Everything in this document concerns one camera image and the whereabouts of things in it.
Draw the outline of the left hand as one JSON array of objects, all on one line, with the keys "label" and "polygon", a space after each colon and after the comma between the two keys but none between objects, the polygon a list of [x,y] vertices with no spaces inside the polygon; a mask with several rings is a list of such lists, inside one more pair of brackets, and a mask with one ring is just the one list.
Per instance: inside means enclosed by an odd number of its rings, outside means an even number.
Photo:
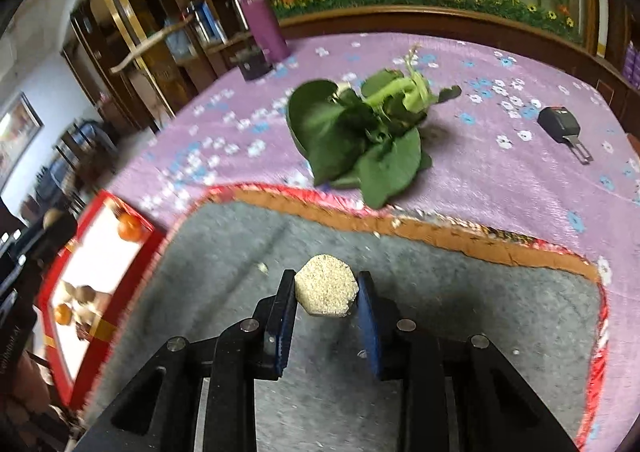
[{"label": "left hand", "polygon": [[9,391],[1,394],[1,412],[9,422],[21,427],[29,416],[39,415],[49,409],[49,387],[41,376],[39,365],[24,351],[17,362]]}]

